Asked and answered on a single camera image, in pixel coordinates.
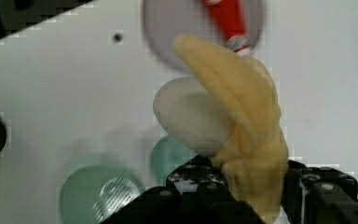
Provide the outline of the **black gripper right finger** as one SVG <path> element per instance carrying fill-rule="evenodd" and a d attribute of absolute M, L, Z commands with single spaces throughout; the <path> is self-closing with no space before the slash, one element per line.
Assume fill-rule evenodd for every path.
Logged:
<path fill-rule="evenodd" d="M 358 224 L 358 181 L 331 167 L 288 162 L 282 208 L 290 224 Z"/>

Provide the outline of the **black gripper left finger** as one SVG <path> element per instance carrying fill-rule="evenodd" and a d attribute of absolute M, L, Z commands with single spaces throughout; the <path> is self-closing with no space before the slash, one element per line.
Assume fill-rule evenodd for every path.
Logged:
<path fill-rule="evenodd" d="M 146 190 L 101 224 L 265 224 L 237 201 L 220 170 L 196 156 L 173 170 L 164 187 Z"/>

